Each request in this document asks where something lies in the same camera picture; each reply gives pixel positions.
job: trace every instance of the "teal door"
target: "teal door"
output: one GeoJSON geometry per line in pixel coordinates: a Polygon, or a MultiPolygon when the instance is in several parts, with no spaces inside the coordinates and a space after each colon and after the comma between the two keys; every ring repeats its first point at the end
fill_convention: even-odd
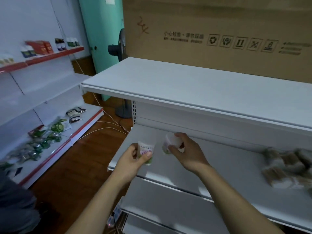
{"type": "Polygon", "coordinates": [[[122,0],[79,0],[79,3],[96,73],[99,73],[118,63],[117,56],[108,54],[107,46],[118,44],[119,32],[124,27],[122,0]]]}

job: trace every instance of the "wooden floor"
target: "wooden floor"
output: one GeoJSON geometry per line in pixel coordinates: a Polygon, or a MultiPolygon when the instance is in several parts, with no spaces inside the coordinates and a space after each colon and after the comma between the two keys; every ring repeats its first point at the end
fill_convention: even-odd
{"type": "MultiPolygon", "coordinates": [[[[91,93],[84,95],[84,99],[87,103],[97,105],[91,93]]],[[[99,102],[116,122],[119,122],[128,131],[130,130],[132,119],[121,119],[115,115],[114,108],[121,105],[121,99],[110,98],[106,102],[102,100],[99,102]]],[[[100,121],[113,122],[106,114],[100,118],[100,121]]],[[[125,132],[113,124],[96,122],[85,134],[103,127],[113,127],[125,132]]],[[[91,133],[77,141],[30,188],[38,200],[50,202],[60,212],[60,220],[53,229],[49,230],[49,233],[63,234],[77,219],[109,177],[111,172],[107,171],[107,166],[125,138],[126,134],[113,129],[103,129],[91,133]]],[[[126,190],[127,188],[123,189],[117,202],[122,195],[125,195],[126,190]]]]}

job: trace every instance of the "person's left hand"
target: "person's left hand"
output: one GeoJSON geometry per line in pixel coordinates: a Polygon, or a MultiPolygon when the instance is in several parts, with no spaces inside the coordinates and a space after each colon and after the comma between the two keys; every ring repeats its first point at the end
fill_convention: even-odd
{"type": "Polygon", "coordinates": [[[138,174],[139,168],[152,157],[152,153],[148,152],[143,154],[139,160],[135,160],[137,149],[137,143],[130,145],[129,148],[119,158],[112,173],[112,176],[122,185],[132,181],[138,174]]]}

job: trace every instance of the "hand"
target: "hand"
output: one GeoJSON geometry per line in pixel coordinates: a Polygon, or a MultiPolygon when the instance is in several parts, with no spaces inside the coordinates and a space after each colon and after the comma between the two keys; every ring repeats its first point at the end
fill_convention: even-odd
{"type": "Polygon", "coordinates": [[[196,174],[203,165],[209,165],[200,146],[194,140],[189,138],[185,133],[175,133],[174,135],[182,139],[184,152],[180,152],[173,145],[169,145],[168,149],[179,160],[183,167],[196,174]]]}
{"type": "Polygon", "coordinates": [[[132,181],[133,178],[135,178],[135,176],[138,174],[139,168],[152,157],[152,153],[148,152],[143,154],[139,160],[135,160],[134,158],[136,157],[137,150],[137,143],[130,145],[129,148],[119,158],[112,173],[112,176],[122,185],[132,181]]]}

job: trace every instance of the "handwritten marking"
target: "handwritten marking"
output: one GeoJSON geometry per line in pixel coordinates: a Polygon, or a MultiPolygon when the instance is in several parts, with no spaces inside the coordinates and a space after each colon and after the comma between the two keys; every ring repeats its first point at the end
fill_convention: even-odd
{"type": "Polygon", "coordinates": [[[149,34],[149,32],[146,32],[146,30],[148,29],[148,27],[147,27],[145,24],[142,23],[142,22],[143,22],[143,18],[142,18],[141,16],[139,16],[139,17],[141,18],[141,21],[138,22],[138,25],[142,27],[142,33],[149,34]]]}

